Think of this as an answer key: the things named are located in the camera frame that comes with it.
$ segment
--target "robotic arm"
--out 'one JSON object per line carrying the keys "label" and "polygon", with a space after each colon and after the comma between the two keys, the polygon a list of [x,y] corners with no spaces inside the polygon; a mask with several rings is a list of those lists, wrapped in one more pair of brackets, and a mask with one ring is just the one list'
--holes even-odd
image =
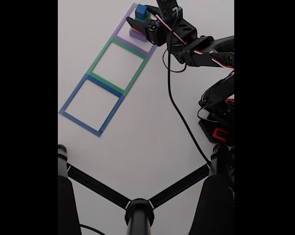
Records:
{"label": "robotic arm", "polygon": [[[157,20],[145,22],[127,17],[131,27],[145,35],[146,39],[158,46],[166,43],[167,33],[175,19],[175,37],[172,39],[171,54],[181,64],[200,67],[235,68],[235,36],[214,40],[212,36],[197,37],[197,29],[183,19],[182,8],[176,0],[157,0],[158,7],[147,5],[147,10]],[[210,87],[199,101],[201,109],[209,112],[207,119],[200,118],[199,125],[212,143],[225,143],[229,146],[234,141],[234,100],[229,99],[234,91],[234,71],[226,78]]]}

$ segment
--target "square frame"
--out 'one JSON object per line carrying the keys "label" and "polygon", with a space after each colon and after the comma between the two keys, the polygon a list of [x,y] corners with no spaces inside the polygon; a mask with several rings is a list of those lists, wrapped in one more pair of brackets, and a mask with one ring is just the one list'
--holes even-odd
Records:
{"label": "square frame", "polygon": [[[91,126],[83,123],[82,121],[76,119],[72,115],[66,113],[67,107],[69,106],[69,104],[71,103],[71,101],[74,99],[75,95],[78,93],[78,91],[80,90],[80,88],[82,87],[82,85],[84,84],[84,82],[86,80],[89,80],[89,81],[95,83],[96,85],[100,86],[101,88],[107,90],[108,92],[110,92],[111,94],[113,94],[113,95],[115,95],[115,96],[117,96],[119,98],[118,101],[117,101],[117,103],[113,107],[112,111],[110,112],[110,114],[108,115],[108,117],[106,118],[106,120],[104,121],[103,125],[101,126],[101,128],[98,131],[95,130],[94,128],[92,128]],[[78,85],[76,86],[76,88],[74,89],[74,91],[71,93],[71,95],[69,96],[69,98],[67,99],[67,101],[65,102],[65,104],[63,105],[63,107],[61,108],[61,110],[59,111],[59,113],[61,115],[65,116],[66,118],[68,118],[69,120],[73,121],[74,123],[78,124],[79,126],[83,127],[84,129],[90,131],[94,135],[100,137],[101,134],[103,133],[103,131],[105,130],[105,128],[107,127],[108,123],[110,122],[110,120],[114,116],[115,112],[119,108],[119,106],[122,103],[123,99],[124,99],[124,95],[122,95],[118,91],[112,89],[111,87],[107,86],[106,84],[102,83],[101,81],[98,81],[98,80],[94,79],[90,75],[85,74],[82,77],[82,79],[80,80],[80,82],[78,83]]]}
{"label": "square frame", "polygon": [[149,52],[146,52],[145,50],[139,48],[138,46],[132,44],[131,42],[128,42],[127,40],[119,37],[117,34],[119,32],[119,30],[122,28],[123,24],[126,22],[126,18],[128,16],[130,16],[131,12],[138,6],[138,4],[136,3],[133,3],[131,5],[131,7],[129,8],[129,10],[126,12],[125,16],[123,17],[122,21],[119,23],[119,25],[117,26],[117,28],[114,30],[113,34],[111,37],[117,39],[118,41],[132,47],[133,49],[135,49],[136,51],[139,51],[140,53],[142,53],[143,55],[146,55],[148,57],[151,57],[151,55],[153,54],[153,52],[156,50],[157,48],[157,45],[153,45],[151,47],[151,49],[149,50]]}
{"label": "square frame", "polygon": [[[130,80],[129,84],[127,85],[126,89],[123,90],[119,87],[117,87],[116,85],[112,84],[111,82],[105,80],[104,78],[102,78],[101,76],[93,73],[93,69],[95,68],[95,66],[98,64],[98,62],[100,61],[100,59],[102,58],[102,56],[105,54],[105,52],[107,51],[107,49],[109,48],[109,46],[114,43],[118,46],[120,46],[121,48],[132,52],[133,54],[139,56],[140,58],[143,59],[143,62],[141,63],[141,65],[139,66],[139,68],[137,69],[137,71],[135,72],[135,74],[133,75],[132,79]],[[120,41],[118,41],[117,39],[111,37],[108,39],[107,43],[105,44],[105,46],[103,47],[103,49],[100,51],[100,53],[98,54],[98,56],[96,57],[95,61],[92,63],[92,65],[89,67],[89,69],[87,70],[86,74],[90,75],[91,77],[99,80],[100,82],[104,83],[105,85],[107,85],[108,87],[116,90],[117,92],[123,94],[124,96],[126,96],[128,94],[128,92],[130,91],[130,89],[132,88],[133,84],[135,83],[135,81],[137,80],[137,78],[139,77],[140,73],[142,72],[143,68],[145,67],[145,65],[147,64],[149,60],[149,57],[147,57],[146,55],[138,52],[136,49],[132,48],[129,45],[126,45]]]}
{"label": "square frame", "polygon": [[[117,28],[114,30],[111,37],[108,39],[108,41],[106,42],[106,44],[104,45],[104,47],[102,48],[100,53],[97,55],[97,57],[94,60],[94,62],[92,63],[92,65],[89,67],[87,72],[84,74],[84,76],[82,77],[82,79],[80,80],[80,82],[78,83],[76,88],[74,89],[74,91],[71,93],[71,95],[69,96],[69,98],[66,100],[65,104],[63,105],[63,107],[59,111],[59,114],[65,116],[69,120],[73,121],[74,123],[78,124],[82,128],[86,129],[87,131],[90,131],[91,133],[93,133],[94,135],[96,135],[98,137],[101,136],[101,134],[103,133],[103,131],[107,127],[108,123],[110,122],[110,120],[112,119],[114,114],[116,113],[117,109],[121,105],[121,103],[124,100],[125,96],[129,93],[129,91],[132,88],[133,84],[135,83],[135,81],[139,77],[140,73],[142,72],[143,68],[145,67],[145,65],[149,61],[150,57],[152,56],[152,54],[154,53],[154,51],[157,48],[156,45],[153,45],[151,47],[150,51],[146,52],[145,50],[137,47],[136,45],[128,42],[127,40],[117,36],[117,34],[120,31],[121,27],[126,22],[126,17],[129,16],[136,7],[137,7],[137,4],[133,3],[131,5],[131,7],[128,9],[125,16],[123,17],[121,22],[118,24]],[[102,78],[102,77],[100,77],[97,74],[92,72],[93,69],[95,68],[95,66],[97,65],[97,63],[102,58],[103,54],[106,52],[106,50],[108,49],[108,47],[112,43],[117,44],[118,46],[122,47],[123,49],[125,49],[125,50],[127,50],[129,52],[132,52],[133,54],[135,54],[135,55],[137,55],[137,56],[139,56],[139,57],[141,57],[143,59],[143,62],[141,63],[141,65],[139,66],[139,68],[137,69],[137,71],[135,72],[133,77],[131,78],[131,80],[130,80],[130,82],[127,85],[125,90],[119,88],[118,86],[112,84],[111,82],[105,80],[104,78]],[[100,127],[99,130],[95,130],[91,126],[83,123],[82,121],[76,119],[72,115],[66,113],[67,107],[69,106],[69,104],[71,103],[71,101],[73,100],[73,98],[75,97],[75,95],[80,90],[80,88],[82,87],[82,85],[84,84],[84,82],[86,80],[89,80],[89,81],[95,83],[96,85],[100,86],[101,88],[107,90],[108,92],[114,94],[115,96],[117,96],[119,98],[117,103],[115,104],[112,111],[110,112],[110,114],[108,115],[108,117],[106,118],[106,120],[104,121],[103,125]]]}

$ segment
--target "black plastic part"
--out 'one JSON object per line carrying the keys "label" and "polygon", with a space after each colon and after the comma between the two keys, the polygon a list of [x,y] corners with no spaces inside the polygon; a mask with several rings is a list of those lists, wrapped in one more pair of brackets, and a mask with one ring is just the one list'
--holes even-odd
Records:
{"label": "black plastic part", "polygon": [[235,110],[229,108],[225,102],[216,105],[210,115],[225,131],[231,135],[235,133]]}
{"label": "black plastic part", "polygon": [[229,176],[229,168],[235,166],[235,161],[225,144],[216,144],[211,156],[212,164],[209,175],[226,175]]}
{"label": "black plastic part", "polygon": [[195,49],[202,51],[214,41],[212,36],[201,36],[200,38],[195,39],[193,42],[184,47],[183,51],[194,51]]}
{"label": "black plastic part", "polygon": [[161,17],[168,18],[172,15],[172,9],[178,7],[176,0],[157,0],[159,6]]}
{"label": "black plastic part", "polygon": [[215,52],[232,52],[235,53],[235,36],[230,36],[226,38],[221,38],[215,40],[211,47],[206,48],[204,51],[209,52],[213,49]]}
{"label": "black plastic part", "polygon": [[138,198],[130,202],[129,206],[126,209],[126,214],[124,216],[126,224],[129,224],[130,219],[134,221],[133,213],[137,210],[144,211],[146,217],[148,218],[150,226],[152,226],[154,221],[153,208],[147,200],[142,198]]}
{"label": "black plastic part", "polygon": [[[67,153],[66,148],[62,144],[59,144],[58,145],[58,148],[62,149],[65,153]],[[62,158],[62,159],[64,159],[66,162],[68,160],[68,158],[66,156],[62,155],[62,154],[58,154],[57,156],[60,157],[60,158]]]}
{"label": "black plastic part", "polygon": [[218,103],[225,103],[226,99],[235,93],[235,74],[232,74],[229,77],[226,77],[216,84],[214,84],[210,91],[205,94],[205,103],[202,103],[201,100],[199,105],[201,107],[207,106],[208,108],[213,108]]}
{"label": "black plastic part", "polygon": [[100,181],[97,181],[91,176],[85,174],[81,170],[75,168],[73,165],[67,164],[67,168],[69,168],[69,166],[71,166],[68,171],[68,176],[70,178],[72,178],[73,180],[76,180],[80,184],[89,188],[93,192],[96,192],[97,194],[101,195],[102,197],[106,198],[107,200],[111,201],[117,206],[123,209],[126,208],[130,199],[114,191],[113,189],[101,183]]}
{"label": "black plastic part", "polygon": [[233,188],[225,175],[213,175],[204,181],[189,235],[234,234]]}
{"label": "black plastic part", "polygon": [[199,169],[187,175],[186,177],[182,178],[178,182],[169,186],[167,189],[163,190],[159,194],[155,195],[149,201],[153,204],[154,209],[156,209],[165,202],[171,200],[173,197],[177,196],[179,193],[183,192],[200,180],[204,179],[206,176],[208,176],[208,173],[209,168],[207,164],[205,164]]}
{"label": "black plastic part", "polygon": [[74,189],[69,179],[58,176],[58,235],[81,235],[74,199]]}
{"label": "black plastic part", "polygon": [[62,149],[65,153],[67,153],[65,146],[63,146],[62,144],[59,144],[58,148]]}
{"label": "black plastic part", "polygon": [[[208,138],[209,142],[211,143],[222,143],[222,141],[216,139],[213,137],[213,133],[216,128],[223,129],[223,126],[216,123],[216,122],[210,122],[201,119],[199,122],[200,127],[202,128],[203,132],[205,133],[206,137]],[[235,138],[234,135],[223,135],[223,138],[226,139],[226,143],[228,146],[232,146],[235,144]]]}
{"label": "black plastic part", "polygon": [[152,15],[159,15],[160,17],[162,17],[161,11],[159,9],[159,7],[156,6],[150,6],[150,5],[145,5],[147,7],[147,11],[149,13],[151,13]]}
{"label": "black plastic part", "polygon": [[[150,12],[151,14],[160,15],[159,8],[153,7],[153,6],[148,6],[148,5],[146,5],[146,7],[147,7],[147,11]],[[171,27],[174,20],[176,19],[176,17],[177,17],[176,12],[172,12],[172,17],[169,17],[169,18],[166,18],[163,20],[169,27]],[[142,21],[134,20],[131,17],[127,17],[126,20],[132,28],[136,29],[137,31],[139,31],[143,35],[145,35],[146,39],[149,42],[156,44],[158,46],[161,46],[166,42],[166,35],[169,32],[169,30],[159,21],[149,19],[149,20],[146,20],[145,22],[142,22]],[[181,20],[183,20],[182,19],[182,8],[179,7],[178,21],[181,21]],[[196,29],[193,27],[193,32],[194,32],[194,30],[195,30],[195,37],[196,37],[197,36]]]}
{"label": "black plastic part", "polygon": [[128,225],[127,235],[151,235],[148,215],[144,210],[138,208],[133,211]]}
{"label": "black plastic part", "polygon": [[202,55],[192,53],[192,59],[194,60],[194,65],[190,65],[190,66],[194,66],[194,67],[207,66],[207,67],[221,68],[219,64],[215,63],[212,60],[212,56],[209,53],[205,53]]}
{"label": "black plastic part", "polygon": [[235,54],[231,52],[212,53],[211,56],[221,62],[223,65],[235,68]]}
{"label": "black plastic part", "polygon": [[187,43],[197,39],[197,29],[185,19],[181,19],[177,22],[174,31],[180,38],[183,39],[183,41]]}

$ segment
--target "black tripod leg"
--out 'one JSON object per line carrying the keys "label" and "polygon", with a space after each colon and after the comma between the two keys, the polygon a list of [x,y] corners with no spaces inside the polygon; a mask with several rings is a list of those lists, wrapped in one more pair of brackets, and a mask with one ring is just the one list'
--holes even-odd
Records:
{"label": "black tripod leg", "polygon": [[213,175],[204,181],[189,235],[234,234],[232,188],[225,175]]}
{"label": "black tripod leg", "polygon": [[67,154],[58,145],[58,235],[81,235],[74,189],[67,174]]}
{"label": "black tripod leg", "polygon": [[234,183],[228,170],[234,160],[223,144],[214,147],[211,160],[189,235],[234,234]]}

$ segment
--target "black wire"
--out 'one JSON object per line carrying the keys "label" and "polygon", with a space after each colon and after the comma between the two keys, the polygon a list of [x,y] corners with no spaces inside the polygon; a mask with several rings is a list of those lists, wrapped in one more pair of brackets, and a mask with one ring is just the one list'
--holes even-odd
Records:
{"label": "black wire", "polygon": [[198,110],[198,112],[197,112],[197,117],[198,117],[199,119],[202,119],[202,120],[205,120],[205,121],[218,122],[218,121],[213,121],[213,120],[210,120],[210,119],[205,119],[205,118],[200,117],[198,114],[199,114],[199,112],[200,112],[202,109],[204,109],[204,108],[206,108],[206,106],[203,106],[203,107],[201,107],[201,108]]}
{"label": "black wire", "polygon": [[93,232],[96,232],[96,233],[98,233],[98,234],[100,234],[100,235],[105,235],[104,233],[100,232],[99,230],[94,229],[94,228],[89,227],[89,226],[86,226],[86,225],[83,225],[83,224],[80,224],[80,227],[85,228],[85,229],[92,230]]}
{"label": "black wire", "polygon": [[[167,68],[167,66],[166,66],[166,64],[165,64],[165,60],[164,60],[164,56],[165,56],[165,53],[166,53],[166,51],[167,51],[168,49],[166,49],[165,51],[164,51],[164,54],[163,54],[163,64],[164,64],[164,66]],[[186,70],[186,68],[187,68],[187,63],[185,64],[185,68],[183,69],[183,70],[180,70],[180,71],[173,71],[173,70],[171,70],[171,72],[183,72],[183,71],[185,71]]]}
{"label": "black wire", "polygon": [[174,106],[174,108],[177,110],[179,116],[181,117],[183,123],[185,124],[193,142],[196,144],[197,146],[197,149],[198,151],[200,152],[200,154],[202,155],[202,157],[206,160],[207,164],[208,165],[211,165],[211,162],[207,159],[207,157],[205,156],[205,154],[203,153],[202,149],[200,148],[200,146],[198,145],[194,135],[192,134],[185,118],[183,117],[183,115],[181,114],[180,110],[178,109],[177,105],[175,104],[173,98],[172,98],[172,90],[171,90],[171,48],[172,48],[172,34],[173,34],[173,30],[174,30],[174,27],[177,23],[177,20],[178,20],[178,17],[176,17],[175,21],[173,22],[172,24],[172,31],[171,31],[171,34],[170,34],[170,42],[169,44],[167,44],[167,47],[168,47],[168,93],[169,93],[169,97],[171,99],[171,102],[172,102],[172,105]]}

